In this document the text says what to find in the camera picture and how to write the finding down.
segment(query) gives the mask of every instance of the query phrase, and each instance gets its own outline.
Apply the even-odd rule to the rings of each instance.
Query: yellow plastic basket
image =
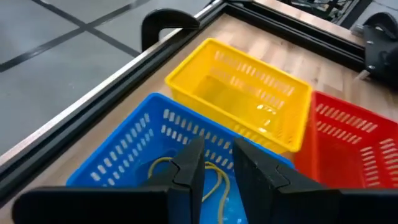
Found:
[[[309,84],[215,39],[165,79],[173,98],[276,152],[300,150]]]

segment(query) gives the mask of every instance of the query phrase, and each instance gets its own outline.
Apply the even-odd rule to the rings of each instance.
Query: yellow wire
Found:
[[[150,178],[151,176],[152,176],[152,173],[153,173],[153,171],[154,171],[154,169],[155,169],[155,166],[158,164],[158,163],[160,163],[160,162],[168,162],[168,161],[170,161],[170,160],[172,160],[173,158],[172,157],[161,157],[161,158],[159,158],[159,159],[157,159],[157,160],[155,160],[153,163],[152,163],[152,165],[150,165],[150,167],[149,167],[149,170],[148,170],[148,178]],[[229,190],[230,190],[230,188],[231,188],[231,182],[229,181],[229,177],[226,175],[226,173],[223,171],[223,170],[221,170],[220,168],[218,168],[215,164],[213,164],[213,163],[211,163],[211,162],[208,162],[208,161],[206,161],[205,162],[205,165],[207,165],[207,166],[205,166],[205,169],[212,169],[212,170],[215,170],[216,171],[216,173],[217,173],[217,183],[216,183],[216,185],[202,198],[202,202],[204,202],[219,186],[220,186],[220,184],[221,184],[221,176],[224,178],[224,180],[225,180],[225,184],[226,184],[226,187],[225,187],[225,190],[224,190],[224,194],[223,194],[223,196],[222,196],[222,198],[221,198],[221,200],[220,200],[220,204],[219,204],[219,206],[218,206],[218,215],[217,215],[217,217],[218,217],[218,224],[223,224],[223,211],[224,211],[224,205],[225,205],[225,201],[226,201],[226,198],[227,198],[227,196],[228,196],[228,193],[229,193]]]

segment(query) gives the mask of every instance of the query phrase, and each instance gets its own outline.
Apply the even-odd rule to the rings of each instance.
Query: plastic basket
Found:
[[[205,137],[205,160],[223,169],[231,190],[224,206],[224,223],[246,220],[234,178],[232,142],[238,134],[162,96],[149,95],[134,112],[68,179],[71,186],[137,186],[147,179],[149,166],[159,157],[176,155],[196,135]],[[292,163],[260,147],[288,166]],[[159,164],[155,172],[165,164]],[[215,172],[205,172],[204,193],[216,184]],[[216,223],[218,204],[225,184],[203,202],[202,223]]]
[[[296,169],[329,187],[398,187],[397,123],[318,91],[310,116]]]
[[[312,88],[215,39],[167,78],[173,98],[278,154],[300,149]]]

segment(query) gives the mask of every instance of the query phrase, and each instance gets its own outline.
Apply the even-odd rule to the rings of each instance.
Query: blue plastic basket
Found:
[[[223,169],[231,190],[224,206],[224,223],[247,223],[236,185],[233,138],[240,135],[162,96],[149,95],[105,142],[68,179],[68,186],[137,186],[147,178],[149,166],[159,157],[176,155],[196,135],[204,136],[205,160]],[[266,153],[293,167],[287,159],[255,144]],[[157,166],[154,173],[167,163]],[[216,184],[216,173],[205,172],[204,194]],[[203,202],[201,223],[216,223],[218,204],[225,184]]]

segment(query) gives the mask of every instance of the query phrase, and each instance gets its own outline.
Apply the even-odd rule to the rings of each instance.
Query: wooden table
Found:
[[[282,4],[276,0],[256,0],[261,4],[295,16],[309,24],[321,27],[333,34],[362,44],[350,31],[306,12]],[[264,32],[228,15],[221,16],[169,60],[160,70],[125,98],[115,109],[91,128],[58,160],[35,178],[24,190],[40,185],[64,185],[70,174],[109,136],[134,108],[150,93],[170,96],[164,78],[206,38],[213,37],[239,50],[309,82],[314,89],[398,120],[398,97],[388,89],[357,80],[358,74],[340,64],[323,58],[284,39]],[[0,223],[12,223],[11,200],[0,209]]]

